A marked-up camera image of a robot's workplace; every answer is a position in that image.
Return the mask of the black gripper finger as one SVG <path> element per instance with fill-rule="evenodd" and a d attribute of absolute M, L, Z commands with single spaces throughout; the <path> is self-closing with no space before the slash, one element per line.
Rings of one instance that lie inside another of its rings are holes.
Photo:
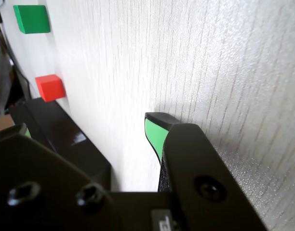
<path fill-rule="evenodd" d="M 184 231 L 263 231 L 265 225 L 201 128 L 147 112 L 146 138 L 165 166 Z"/>
<path fill-rule="evenodd" d="M 0 131 L 0 231 L 116 231 L 101 186 L 22 133 Z"/>

